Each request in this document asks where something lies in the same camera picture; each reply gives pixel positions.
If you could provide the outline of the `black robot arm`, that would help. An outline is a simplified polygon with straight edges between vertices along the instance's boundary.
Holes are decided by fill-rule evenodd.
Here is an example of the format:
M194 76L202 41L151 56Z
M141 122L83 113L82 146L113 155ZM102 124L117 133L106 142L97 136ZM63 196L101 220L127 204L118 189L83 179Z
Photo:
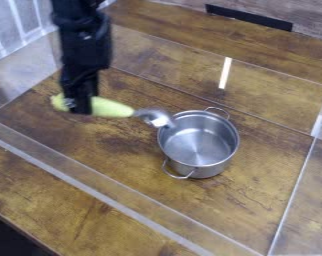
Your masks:
M65 106L75 114L93 113L98 71L110 67L110 17L97 10L105 0L50 0L51 21L61 44L59 85Z

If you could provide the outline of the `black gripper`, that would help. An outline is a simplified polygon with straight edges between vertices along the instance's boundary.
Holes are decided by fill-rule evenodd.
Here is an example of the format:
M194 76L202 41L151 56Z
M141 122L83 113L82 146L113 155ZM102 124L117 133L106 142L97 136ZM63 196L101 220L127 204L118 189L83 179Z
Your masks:
M91 114L91 98L98 95L98 71L86 73L75 81L75 72L107 69L111 61L110 18L95 12L77 20L53 15L59 29L62 68L59 85L63 97L74 98L73 112Z

